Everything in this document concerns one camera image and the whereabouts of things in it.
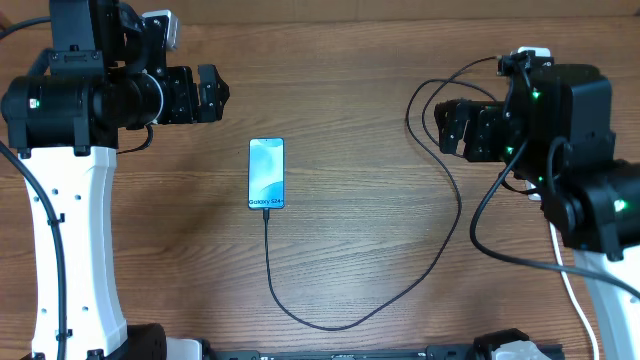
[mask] wooden table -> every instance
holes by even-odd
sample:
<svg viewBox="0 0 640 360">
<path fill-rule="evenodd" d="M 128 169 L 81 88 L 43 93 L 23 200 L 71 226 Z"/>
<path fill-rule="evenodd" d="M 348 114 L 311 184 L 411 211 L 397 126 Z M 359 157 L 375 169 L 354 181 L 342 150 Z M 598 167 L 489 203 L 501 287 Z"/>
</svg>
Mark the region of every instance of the wooden table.
<svg viewBox="0 0 640 360">
<path fill-rule="evenodd" d="M 261 214 L 246 205 L 248 143 L 273 136 L 287 142 L 288 204 L 272 212 L 270 228 L 276 291 L 304 319 L 344 325 L 419 277 L 455 217 L 451 184 L 404 127 L 415 88 L 480 57 L 547 46 L 557 62 L 594 64 L 611 79 L 616 155 L 639 161 L 638 18 L 183 30 L 170 63 L 216 64 L 232 96 L 223 121 L 157 127 L 149 150 L 119 158 L 113 235 L 129 323 L 159 322 L 170 336 L 259 351 L 420 348 L 517 327 L 540 343 L 562 343 L 569 359 L 589 358 L 588 338 L 558 274 L 500 263 L 469 241 L 471 215 L 501 165 L 453 157 L 443 160 L 460 186 L 463 216 L 427 279 L 352 330 L 326 333 L 295 323 L 267 287 Z M 46 30 L 2 41 L 0 93 L 50 41 Z M 495 69 L 479 65 L 465 78 L 502 97 L 506 84 Z M 463 96 L 483 99 L 450 86 L 436 101 Z M 435 129 L 431 117 L 429 123 Z M 122 148 L 145 136 L 120 135 Z M 504 253 L 553 261 L 538 206 L 501 190 L 480 238 Z M 35 258 L 24 181 L 4 160 L 0 226 L 0 357 L 16 359 L 29 351 L 33 335 Z M 595 322 L 584 282 L 574 279 L 574 286 Z"/>
</svg>

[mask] phone screen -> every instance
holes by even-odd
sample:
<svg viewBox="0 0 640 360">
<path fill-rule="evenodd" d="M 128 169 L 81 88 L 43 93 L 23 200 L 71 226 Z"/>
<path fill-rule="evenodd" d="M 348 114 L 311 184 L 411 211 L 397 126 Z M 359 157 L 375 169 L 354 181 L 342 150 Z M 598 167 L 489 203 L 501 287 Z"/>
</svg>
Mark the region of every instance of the phone screen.
<svg viewBox="0 0 640 360">
<path fill-rule="evenodd" d="M 284 207 L 284 140 L 253 139 L 249 143 L 249 208 Z"/>
</svg>

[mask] green light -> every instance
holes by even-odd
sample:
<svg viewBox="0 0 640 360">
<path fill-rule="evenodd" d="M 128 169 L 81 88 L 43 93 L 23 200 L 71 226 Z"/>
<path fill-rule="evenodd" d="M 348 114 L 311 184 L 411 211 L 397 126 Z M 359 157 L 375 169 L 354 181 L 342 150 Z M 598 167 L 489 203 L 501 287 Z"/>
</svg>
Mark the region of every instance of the green light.
<svg viewBox="0 0 640 360">
<path fill-rule="evenodd" d="M 613 202 L 613 207 L 616 209 L 616 212 L 620 212 L 627 208 L 627 202 L 624 200 L 616 200 Z"/>
</svg>

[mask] wooden surface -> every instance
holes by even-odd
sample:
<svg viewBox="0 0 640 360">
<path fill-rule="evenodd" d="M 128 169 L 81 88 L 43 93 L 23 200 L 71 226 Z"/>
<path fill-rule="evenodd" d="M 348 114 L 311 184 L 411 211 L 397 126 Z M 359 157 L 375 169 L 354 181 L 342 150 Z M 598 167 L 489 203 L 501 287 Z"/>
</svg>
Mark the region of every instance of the wooden surface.
<svg viewBox="0 0 640 360">
<path fill-rule="evenodd" d="M 270 222 L 276 291 L 304 319 L 344 325 L 413 282 L 455 216 L 450 183 L 404 128 L 423 80 L 522 44 L 548 46 L 558 62 L 591 63 L 611 79 L 616 155 L 639 161 L 638 38 L 633 17 L 186 27 L 169 62 L 215 63 L 231 100 L 222 122 L 158 127 L 149 150 L 119 158 L 113 239 L 125 316 L 162 323 L 170 336 L 208 338 L 220 350 L 419 348 L 517 327 L 540 343 L 564 344 L 569 359 L 589 358 L 558 274 L 500 263 L 469 241 L 471 215 L 501 166 L 452 157 L 443 159 L 464 211 L 432 274 L 355 329 L 325 333 L 293 322 L 269 295 L 261 214 L 247 209 L 248 143 L 287 143 L 288 203 Z M 49 42 L 47 31 L 29 30 L 0 43 L 0 93 Z M 465 77 L 504 96 L 505 80 L 494 74 L 495 64 L 484 64 Z M 436 101 L 461 96 L 483 99 L 451 86 Z M 417 129 L 418 109 L 412 114 Z M 3 122 L 0 134 L 6 141 Z M 123 148 L 143 139 L 121 132 Z M 28 206 L 23 180 L 0 161 L 2 359 L 24 355 L 33 335 Z M 479 236 L 504 253 L 553 259 L 538 204 L 519 195 L 497 194 Z M 574 284 L 595 322 L 584 283 Z"/>
<path fill-rule="evenodd" d="M 13 22 L 49 15 L 49 0 L 0 0 Z M 128 0 L 171 9 L 184 24 L 631 16 L 640 0 Z"/>
</svg>

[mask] blue phone screen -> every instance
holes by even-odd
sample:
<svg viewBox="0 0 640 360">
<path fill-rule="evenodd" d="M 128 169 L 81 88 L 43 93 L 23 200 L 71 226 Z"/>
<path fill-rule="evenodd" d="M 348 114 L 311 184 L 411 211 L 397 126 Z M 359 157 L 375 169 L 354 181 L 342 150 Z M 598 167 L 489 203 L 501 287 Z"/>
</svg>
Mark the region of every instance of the blue phone screen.
<svg viewBox="0 0 640 360">
<path fill-rule="evenodd" d="M 284 207 L 284 140 L 253 139 L 249 143 L 249 208 Z"/>
</svg>

